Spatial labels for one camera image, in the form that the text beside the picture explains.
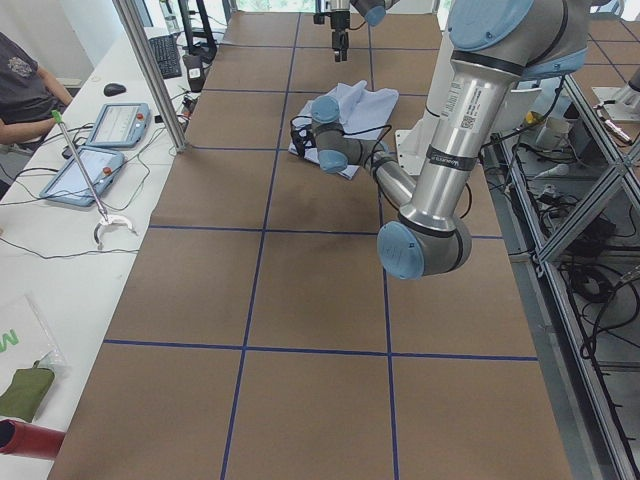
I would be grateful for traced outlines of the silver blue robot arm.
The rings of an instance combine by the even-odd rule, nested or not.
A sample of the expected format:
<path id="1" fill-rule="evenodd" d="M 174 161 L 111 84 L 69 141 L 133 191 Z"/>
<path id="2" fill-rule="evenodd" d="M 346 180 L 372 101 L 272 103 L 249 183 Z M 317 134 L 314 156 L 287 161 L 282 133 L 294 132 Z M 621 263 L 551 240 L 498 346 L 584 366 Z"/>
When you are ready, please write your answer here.
<path id="1" fill-rule="evenodd" d="M 351 30 L 351 8 L 354 8 L 364 21 L 377 26 L 396 1 L 383 0 L 326 0 L 316 1 L 313 22 L 322 25 L 328 19 L 331 28 L 331 48 L 334 61 L 339 63 L 348 59 L 349 31 Z"/>
<path id="2" fill-rule="evenodd" d="M 455 208 L 507 93 L 522 80 L 578 70 L 586 58 L 588 1 L 455 1 L 446 24 L 453 76 L 445 91 L 420 175 L 413 179 L 380 140 L 356 139 L 329 95 L 311 105 L 310 121 L 292 126 L 297 152 L 317 151 L 320 168 L 370 172 L 396 220 L 377 236 L 384 269 L 400 279 L 462 266 L 472 242 Z"/>

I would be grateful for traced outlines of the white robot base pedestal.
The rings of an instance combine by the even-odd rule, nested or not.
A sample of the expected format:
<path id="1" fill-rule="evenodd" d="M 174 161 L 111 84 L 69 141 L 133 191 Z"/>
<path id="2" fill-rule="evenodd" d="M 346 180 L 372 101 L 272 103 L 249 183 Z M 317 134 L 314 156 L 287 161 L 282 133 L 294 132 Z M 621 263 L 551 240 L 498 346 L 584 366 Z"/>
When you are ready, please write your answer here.
<path id="1" fill-rule="evenodd" d="M 399 164 L 413 177 L 417 177 L 422 170 L 427 148 L 434 136 L 454 76 L 450 61 L 453 45 L 447 27 L 443 26 L 441 31 L 442 39 L 423 116 L 410 130 L 397 130 L 395 133 Z"/>

